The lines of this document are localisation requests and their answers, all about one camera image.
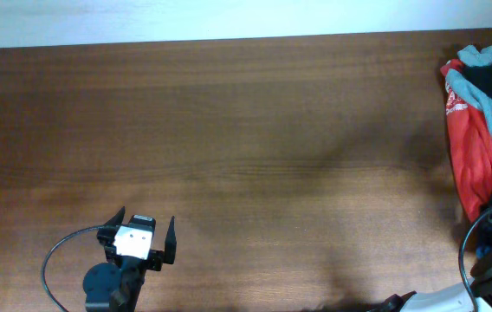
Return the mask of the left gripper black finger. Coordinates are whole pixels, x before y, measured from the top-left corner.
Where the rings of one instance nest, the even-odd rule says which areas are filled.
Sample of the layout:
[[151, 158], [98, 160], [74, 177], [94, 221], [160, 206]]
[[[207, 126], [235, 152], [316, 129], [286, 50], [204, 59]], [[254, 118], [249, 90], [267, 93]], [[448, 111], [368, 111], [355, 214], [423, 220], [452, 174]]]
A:
[[174, 264], [177, 251], [177, 238], [175, 231], [175, 217], [172, 216], [165, 236], [164, 263]]
[[116, 228], [118, 226], [121, 226], [123, 220], [124, 220], [124, 216], [125, 216], [125, 213], [126, 213], [126, 207], [123, 206], [121, 207], [113, 217], [111, 217], [110, 219], [108, 219], [104, 224], [103, 224], [103, 227], [104, 228]]

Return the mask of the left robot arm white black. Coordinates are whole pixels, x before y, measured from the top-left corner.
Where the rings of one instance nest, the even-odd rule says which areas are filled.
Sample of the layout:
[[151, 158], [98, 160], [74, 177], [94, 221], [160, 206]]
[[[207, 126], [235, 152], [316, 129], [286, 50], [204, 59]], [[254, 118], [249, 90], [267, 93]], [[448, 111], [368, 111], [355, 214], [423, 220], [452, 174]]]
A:
[[156, 220], [135, 214], [125, 223], [125, 212], [125, 208], [120, 208], [96, 234], [106, 261], [93, 266], [83, 278], [86, 311], [133, 312], [146, 273], [175, 262], [175, 219], [170, 220], [164, 248], [155, 250], [152, 241]]

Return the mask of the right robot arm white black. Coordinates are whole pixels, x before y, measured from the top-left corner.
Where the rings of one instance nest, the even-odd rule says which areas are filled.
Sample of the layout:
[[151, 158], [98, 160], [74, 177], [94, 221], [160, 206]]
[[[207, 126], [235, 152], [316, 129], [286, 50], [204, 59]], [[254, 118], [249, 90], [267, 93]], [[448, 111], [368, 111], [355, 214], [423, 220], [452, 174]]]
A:
[[461, 282], [433, 293], [392, 295], [370, 309], [371, 312], [472, 312], [492, 311], [492, 251], [478, 260], [470, 271], [465, 267], [465, 251], [469, 239], [483, 225], [492, 224], [492, 206], [486, 209], [469, 227], [458, 251]]

